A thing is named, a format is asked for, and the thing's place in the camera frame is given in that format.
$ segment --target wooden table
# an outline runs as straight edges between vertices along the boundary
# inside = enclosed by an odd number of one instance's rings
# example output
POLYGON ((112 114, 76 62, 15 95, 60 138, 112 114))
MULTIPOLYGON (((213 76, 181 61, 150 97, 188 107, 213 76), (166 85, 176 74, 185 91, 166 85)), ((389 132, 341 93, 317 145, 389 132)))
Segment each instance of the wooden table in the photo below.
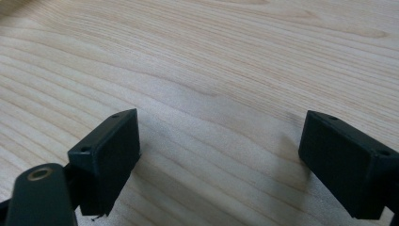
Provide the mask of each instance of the wooden table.
POLYGON ((0 200, 109 115, 142 158, 80 225, 389 225, 352 219, 298 159, 308 109, 399 150, 394 0, 0 1, 0 200))

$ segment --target light wood surface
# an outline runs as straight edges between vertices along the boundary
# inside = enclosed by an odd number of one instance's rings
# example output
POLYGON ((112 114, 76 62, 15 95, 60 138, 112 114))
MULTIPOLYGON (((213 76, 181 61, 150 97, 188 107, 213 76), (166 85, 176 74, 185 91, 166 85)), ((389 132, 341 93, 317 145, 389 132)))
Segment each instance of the light wood surface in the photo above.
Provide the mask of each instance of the light wood surface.
POLYGON ((389 225, 352 219, 297 149, 311 109, 399 150, 398 34, 395 0, 2 0, 0 201, 137 108, 142 158, 80 225, 389 225))

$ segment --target screw hole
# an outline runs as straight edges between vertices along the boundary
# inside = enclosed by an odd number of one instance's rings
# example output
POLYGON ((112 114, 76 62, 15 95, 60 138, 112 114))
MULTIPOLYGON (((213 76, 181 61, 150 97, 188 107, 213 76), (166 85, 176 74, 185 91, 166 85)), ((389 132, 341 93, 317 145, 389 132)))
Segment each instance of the screw hole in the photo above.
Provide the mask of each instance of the screw hole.
POLYGON ((85 146, 85 147, 83 147, 83 148, 80 149, 80 152, 85 153, 85 152, 90 151, 90 149, 91 149, 91 147, 85 146))
POLYGON ((29 173, 29 175, 27 175, 27 179, 29 181, 38 181, 48 177, 52 172, 53 170, 47 167, 36 169, 33 172, 29 173))
POLYGON ((377 152, 380 153, 380 154, 382 154, 382 155, 386 155, 386 156, 391 155, 390 152, 385 151, 385 150, 377 150, 377 152))

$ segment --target wood grain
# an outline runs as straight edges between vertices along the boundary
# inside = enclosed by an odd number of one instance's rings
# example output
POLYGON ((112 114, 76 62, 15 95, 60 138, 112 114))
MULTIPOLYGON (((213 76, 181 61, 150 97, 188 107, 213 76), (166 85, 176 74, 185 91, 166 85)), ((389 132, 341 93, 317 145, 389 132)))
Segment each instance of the wood grain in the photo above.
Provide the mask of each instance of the wood grain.
POLYGON ((399 150, 393 0, 0 1, 0 200, 107 116, 143 156, 80 225, 388 225, 352 219, 299 161, 308 109, 399 150))

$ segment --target black plastic part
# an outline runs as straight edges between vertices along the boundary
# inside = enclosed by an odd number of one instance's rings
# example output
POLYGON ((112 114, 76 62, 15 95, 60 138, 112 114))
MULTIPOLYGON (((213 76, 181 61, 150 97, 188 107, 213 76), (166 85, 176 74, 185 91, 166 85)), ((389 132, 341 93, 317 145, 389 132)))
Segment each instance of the black plastic part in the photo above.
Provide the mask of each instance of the black plastic part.
POLYGON ((6 216, 8 212, 9 200, 0 203, 0 226, 6 224, 6 216))
POLYGON ((80 175, 82 194, 72 194, 85 216, 108 215, 140 157, 137 112, 115 114, 70 151, 69 169, 80 175))
POLYGON ((388 191, 386 192, 386 201, 387 207, 392 210, 393 213, 396 214, 396 222, 399 224, 399 172, 396 172, 396 179, 393 180, 389 186, 388 191))
POLYGON ((380 218, 399 153, 344 121, 309 111, 299 156, 353 218, 380 218))
POLYGON ((73 168, 71 164, 64 167, 64 173, 70 191, 72 208, 76 209, 85 196, 84 189, 82 189, 85 185, 85 176, 83 176, 78 169, 73 168))
POLYGON ((399 215, 393 216, 390 226, 399 226, 399 215))
POLYGON ((6 225, 77 225, 64 169, 60 165, 40 165, 17 178, 6 225))

